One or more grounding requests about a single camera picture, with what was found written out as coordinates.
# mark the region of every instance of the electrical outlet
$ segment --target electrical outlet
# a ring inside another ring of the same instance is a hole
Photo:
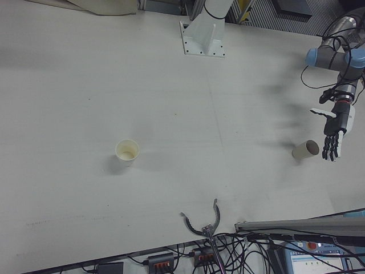
[[[173,253],[160,254],[148,257],[149,274],[165,274],[173,270]]]
[[[194,266],[202,267],[203,265],[215,264],[213,250],[210,247],[193,249],[194,253]]]

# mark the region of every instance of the paper cup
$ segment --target paper cup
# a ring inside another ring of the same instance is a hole
[[[139,154],[139,146],[133,140],[122,140],[116,145],[115,154],[123,166],[129,167]]]
[[[291,152],[292,156],[298,160],[315,156],[318,153],[319,147],[313,140],[305,141],[304,143],[298,145]]]

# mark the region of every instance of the red button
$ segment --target red button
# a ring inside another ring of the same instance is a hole
[[[315,250],[317,248],[317,244],[316,243],[307,243],[307,247],[311,250]]]

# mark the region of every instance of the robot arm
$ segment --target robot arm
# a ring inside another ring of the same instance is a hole
[[[350,49],[347,37],[356,30],[363,28],[365,8],[351,11],[340,18],[330,29],[330,35],[323,37],[321,45],[310,49],[307,53],[308,66],[321,67],[338,71],[337,84],[326,90],[319,99],[320,104],[328,100],[335,102],[331,112],[312,108],[311,112],[326,117],[325,145],[322,157],[336,161],[341,156],[342,139],[352,129],[355,108],[352,101],[355,98],[359,79],[365,68],[365,49]],[[341,45],[347,46],[345,53],[338,52]]]

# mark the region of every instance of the monitor screen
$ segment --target monitor screen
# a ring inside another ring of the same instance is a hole
[[[331,254],[331,255],[340,255],[340,250],[332,250],[332,251],[318,251],[318,254]],[[341,258],[332,258],[332,257],[322,257],[316,256],[317,258],[334,265],[340,269],[343,269]],[[338,269],[330,267],[327,264],[324,264],[316,259],[314,259],[310,255],[305,255],[300,252],[290,252],[291,264],[293,266],[294,274],[325,274],[328,272],[336,272]]]

